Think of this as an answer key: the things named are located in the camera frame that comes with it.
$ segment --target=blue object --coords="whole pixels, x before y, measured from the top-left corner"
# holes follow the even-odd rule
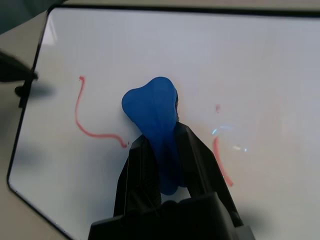
[[[146,85],[128,91],[122,109],[149,140],[155,155],[161,192],[174,194],[185,187],[175,143],[177,90],[166,77],[156,77]]]

